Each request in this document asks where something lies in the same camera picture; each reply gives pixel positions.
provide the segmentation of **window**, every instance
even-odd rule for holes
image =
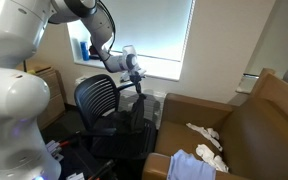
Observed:
[[[147,70],[147,75],[178,80],[195,0],[102,2],[116,26],[112,52],[120,53],[123,46],[134,45],[140,66]],[[81,40],[89,42],[88,32],[81,22],[69,23],[68,29],[72,47],[79,48],[78,42]],[[73,48],[74,58],[78,57],[75,62],[91,63],[83,62],[78,53],[78,50],[74,53]]]

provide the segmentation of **mesh chair back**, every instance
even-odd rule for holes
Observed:
[[[86,130],[92,130],[104,113],[118,108],[119,92],[112,78],[105,74],[84,80],[76,87],[74,96]]]

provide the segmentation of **white cloth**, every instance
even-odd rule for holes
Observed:
[[[179,150],[171,157],[167,180],[215,180],[215,168]]]
[[[201,133],[206,139],[210,140],[212,142],[212,144],[214,144],[214,146],[217,147],[217,149],[219,151],[223,150],[223,147],[217,141],[220,139],[220,137],[219,137],[218,133],[216,131],[214,131],[212,128],[208,128],[207,130],[205,130],[203,127],[198,127],[198,126],[195,126],[191,123],[187,123],[186,126],[199,132],[199,133]]]
[[[219,155],[214,157],[214,153],[205,144],[197,146],[196,154],[216,170],[226,173],[228,172],[228,167],[223,162],[222,158]]]

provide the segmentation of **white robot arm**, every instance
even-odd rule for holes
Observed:
[[[14,70],[35,54],[47,22],[81,19],[108,71],[142,74],[134,48],[112,56],[105,47],[114,30],[103,7],[97,0],[0,0],[0,179],[55,180],[60,175],[36,124],[50,97],[47,84]]]

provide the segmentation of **black office chair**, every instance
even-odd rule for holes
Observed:
[[[156,127],[152,121],[145,119],[144,130],[134,134],[117,133],[112,122],[112,114],[118,110],[120,91],[133,85],[117,88],[110,76],[101,74],[77,86],[76,105],[91,136],[87,146],[95,157],[140,160],[154,150]]]

